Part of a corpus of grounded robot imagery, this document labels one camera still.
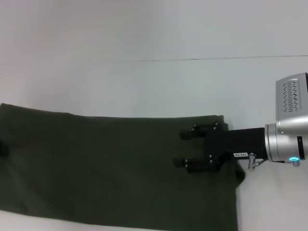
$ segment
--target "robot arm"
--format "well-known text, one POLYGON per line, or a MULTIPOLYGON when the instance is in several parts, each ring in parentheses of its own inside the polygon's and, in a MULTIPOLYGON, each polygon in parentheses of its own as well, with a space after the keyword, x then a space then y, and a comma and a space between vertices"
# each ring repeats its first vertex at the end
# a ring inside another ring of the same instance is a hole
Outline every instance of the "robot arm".
POLYGON ((220 170, 232 159, 248 159, 249 168, 266 160, 293 163, 298 167, 308 153, 308 74, 302 73, 276 82, 276 124, 264 128, 224 131, 221 124, 194 125, 180 132, 183 140, 203 137, 203 158, 174 159, 188 172, 220 170))

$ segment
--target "blue led light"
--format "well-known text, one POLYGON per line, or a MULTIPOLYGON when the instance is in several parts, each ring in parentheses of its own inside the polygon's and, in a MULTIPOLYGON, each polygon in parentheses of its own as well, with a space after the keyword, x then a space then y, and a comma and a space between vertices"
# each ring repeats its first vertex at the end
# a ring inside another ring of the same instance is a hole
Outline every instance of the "blue led light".
POLYGON ((296 156, 290 157, 289 161, 299 161, 299 158, 296 156))

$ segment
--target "vent grille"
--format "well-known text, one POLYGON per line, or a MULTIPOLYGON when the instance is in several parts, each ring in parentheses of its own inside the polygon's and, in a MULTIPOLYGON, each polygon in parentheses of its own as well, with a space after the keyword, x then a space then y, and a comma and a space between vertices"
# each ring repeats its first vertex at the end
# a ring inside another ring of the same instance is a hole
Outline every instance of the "vent grille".
POLYGON ((300 110, 298 81, 292 79, 283 85, 283 111, 295 112, 300 110))

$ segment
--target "dark green cloth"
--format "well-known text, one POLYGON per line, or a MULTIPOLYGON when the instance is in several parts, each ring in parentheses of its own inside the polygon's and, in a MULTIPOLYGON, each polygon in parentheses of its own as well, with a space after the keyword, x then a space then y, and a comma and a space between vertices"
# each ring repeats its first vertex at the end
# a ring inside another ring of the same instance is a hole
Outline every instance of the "dark green cloth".
POLYGON ((187 174, 173 157, 201 157, 182 141, 188 118, 85 117, 2 104, 0 209, 88 224, 166 231, 236 231, 243 170, 187 174))

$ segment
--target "white background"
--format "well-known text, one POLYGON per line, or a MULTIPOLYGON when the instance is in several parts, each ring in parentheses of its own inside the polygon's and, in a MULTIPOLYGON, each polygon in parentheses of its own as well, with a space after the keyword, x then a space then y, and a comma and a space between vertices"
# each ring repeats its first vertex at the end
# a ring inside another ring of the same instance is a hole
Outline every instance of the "white background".
MULTIPOLYGON (((275 81, 308 71, 306 0, 0 0, 0 101, 85 116, 275 122, 275 81)), ((308 226, 308 164, 237 190, 241 231, 308 226)), ((0 212, 6 231, 124 231, 0 212)))

